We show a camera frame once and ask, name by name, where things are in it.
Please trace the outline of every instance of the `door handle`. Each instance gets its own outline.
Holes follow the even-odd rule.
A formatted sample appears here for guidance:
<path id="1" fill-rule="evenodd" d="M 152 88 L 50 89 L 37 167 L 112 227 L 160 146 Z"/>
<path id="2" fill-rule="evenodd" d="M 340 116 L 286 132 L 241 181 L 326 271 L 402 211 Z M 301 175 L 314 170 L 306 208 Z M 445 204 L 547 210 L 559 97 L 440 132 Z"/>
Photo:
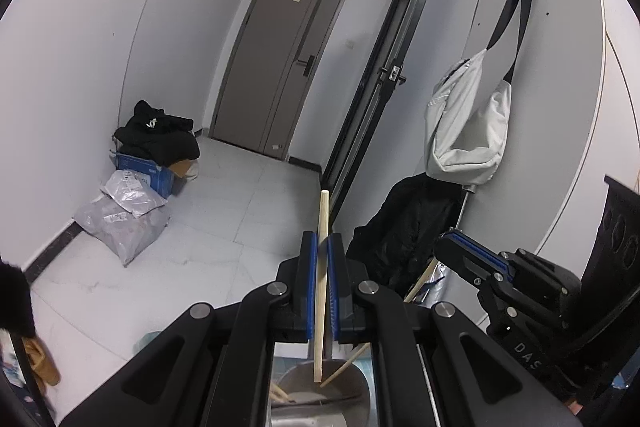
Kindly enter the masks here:
<path id="1" fill-rule="evenodd" d="M 303 71 L 302 76 L 309 76 L 311 73 L 311 68 L 314 66 L 314 61 L 316 60 L 315 55 L 309 55 L 308 60 L 296 60 L 296 64 L 305 67 L 305 71 Z"/>

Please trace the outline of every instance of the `floor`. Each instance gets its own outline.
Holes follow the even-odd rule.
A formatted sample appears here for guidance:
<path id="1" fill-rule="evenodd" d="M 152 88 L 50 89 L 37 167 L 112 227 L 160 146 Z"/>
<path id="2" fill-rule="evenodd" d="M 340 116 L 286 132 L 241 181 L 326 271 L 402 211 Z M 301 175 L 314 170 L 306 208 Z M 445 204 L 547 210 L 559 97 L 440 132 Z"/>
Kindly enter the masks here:
<path id="1" fill-rule="evenodd" d="M 126 268 L 82 232 L 33 284 L 38 334 L 62 381 L 56 422 L 191 304 L 220 307 L 274 279 L 318 220 L 318 174 L 207 138 L 200 175 L 171 196 L 172 219 Z"/>

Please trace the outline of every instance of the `metal screw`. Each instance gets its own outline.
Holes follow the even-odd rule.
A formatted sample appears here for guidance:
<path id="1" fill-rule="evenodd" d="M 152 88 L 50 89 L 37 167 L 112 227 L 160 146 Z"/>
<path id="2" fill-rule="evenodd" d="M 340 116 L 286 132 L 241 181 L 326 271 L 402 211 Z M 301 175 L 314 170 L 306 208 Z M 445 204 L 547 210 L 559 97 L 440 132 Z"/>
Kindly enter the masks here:
<path id="1" fill-rule="evenodd" d="M 450 302 L 443 301 L 435 305 L 435 310 L 440 317 L 448 319 L 456 312 L 456 307 Z"/>
<path id="2" fill-rule="evenodd" d="M 204 317 L 207 317 L 207 315 L 209 315 L 210 312 L 211 312 L 211 306 L 209 306 L 208 304 L 205 304 L 204 302 L 199 302 L 198 304 L 194 304 L 189 309 L 189 314 L 194 319 L 203 319 Z"/>
<path id="3" fill-rule="evenodd" d="M 361 281 L 360 284 L 358 284 L 358 290 L 360 290 L 362 293 L 366 295 L 373 295 L 379 289 L 380 289 L 380 286 L 378 286 L 378 283 L 374 281 L 366 280 L 366 281 Z"/>
<path id="4" fill-rule="evenodd" d="M 267 291 L 273 296 L 284 295 L 284 292 L 287 291 L 287 285 L 280 281 L 270 282 Z"/>

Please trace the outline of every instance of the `metal container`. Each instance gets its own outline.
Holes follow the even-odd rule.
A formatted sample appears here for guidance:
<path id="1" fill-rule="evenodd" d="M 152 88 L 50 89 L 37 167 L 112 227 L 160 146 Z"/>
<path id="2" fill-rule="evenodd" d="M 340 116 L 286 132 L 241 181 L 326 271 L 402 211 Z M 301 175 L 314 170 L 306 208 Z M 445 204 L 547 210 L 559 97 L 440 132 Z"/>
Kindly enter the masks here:
<path id="1" fill-rule="evenodd" d="M 324 360 L 325 378 L 344 360 Z M 271 427 L 367 427 L 369 421 L 369 385 L 355 365 L 328 386 L 314 383 L 311 360 L 289 369 L 278 385 L 295 400 L 295 405 L 272 404 L 267 425 Z"/>

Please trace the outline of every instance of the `baseboard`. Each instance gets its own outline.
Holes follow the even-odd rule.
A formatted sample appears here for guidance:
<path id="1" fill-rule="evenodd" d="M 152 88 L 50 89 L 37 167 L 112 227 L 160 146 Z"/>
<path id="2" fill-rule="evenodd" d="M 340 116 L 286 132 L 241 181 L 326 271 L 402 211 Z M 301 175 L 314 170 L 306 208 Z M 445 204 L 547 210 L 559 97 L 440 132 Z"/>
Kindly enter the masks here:
<path id="1" fill-rule="evenodd" d="M 296 158 L 295 156 L 289 156 L 289 163 L 291 165 L 296 165 L 298 167 L 302 167 L 303 169 L 308 169 L 322 175 L 322 167 L 317 163 L 311 163 L 306 160 L 301 160 L 300 158 Z"/>
<path id="2" fill-rule="evenodd" d="M 44 269 L 58 256 L 58 254 L 68 245 L 71 241 L 82 232 L 82 227 L 75 221 L 72 222 L 65 230 L 60 232 L 51 243 L 49 243 L 38 256 L 29 263 L 29 266 L 24 270 L 24 275 L 27 278 L 29 284 L 33 284 L 39 275 L 44 272 Z"/>

